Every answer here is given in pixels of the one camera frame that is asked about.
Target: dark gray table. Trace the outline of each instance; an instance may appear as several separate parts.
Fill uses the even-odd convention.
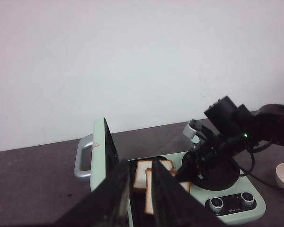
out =
[[[203,123],[212,127],[208,120]],[[188,150],[190,142],[182,135],[184,126],[185,123],[177,123],[115,133],[119,158]],[[89,182],[76,179],[73,173],[78,141],[0,152],[0,225],[53,223],[90,192]],[[272,145],[255,157],[253,173],[275,183],[275,168],[284,162],[284,147]],[[236,160],[243,167],[250,165],[246,152],[237,155]],[[87,156],[86,168],[89,165]],[[249,179],[264,198],[266,213],[244,226],[284,226],[284,192]]]

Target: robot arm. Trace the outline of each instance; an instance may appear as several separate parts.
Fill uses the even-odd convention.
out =
[[[220,134],[215,135],[196,120],[189,122],[184,134],[188,135],[190,130],[190,137],[195,133],[205,142],[185,155],[176,175],[179,181],[206,180],[210,177],[210,170],[217,164],[244,150],[252,155],[271,144],[284,146],[284,105],[265,105],[252,114],[244,105],[237,107],[226,96],[204,113]],[[254,148],[262,140],[267,144]]]

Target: bread slice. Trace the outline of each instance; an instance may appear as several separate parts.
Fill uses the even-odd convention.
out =
[[[171,160],[160,161],[167,170],[172,170]],[[141,160],[137,162],[136,176],[134,178],[133,189],[135,192],[145,192],[146,190],[146,174],[147,168],[151,168],[152,160]]]
[[[152,207],[152,197],[151,197],[151,172],[150,168],[146,169],[146,199],[145,199],[145,210],[146,214],[153,214],[153,207]],[[175,176],[177,174],[176,171],[170,171],[170,173]],[[190,182],[181,182],[180,185],[190,193]]]

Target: silver handle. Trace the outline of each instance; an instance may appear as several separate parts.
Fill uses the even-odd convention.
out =
[[[82,169],[84,153],[88,148],[92,148],[92,146],[93,146],[92,134],[83,137],[82,139],[80,139],[78,143],[74,172],[75,176],[79,179],[89,180],[90,178],[90,170],[82,171],[81,169]]]

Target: silver knob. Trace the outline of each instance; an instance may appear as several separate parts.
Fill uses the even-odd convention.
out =
[[[255,198],[249,192],[242,192],[241,193],[241,202],[242,202],[243,206],[251,207],[255,202]]]
[[[219,197],[213,197],[209,200],[209,208],[214,213],[221,213],[224,203]]]

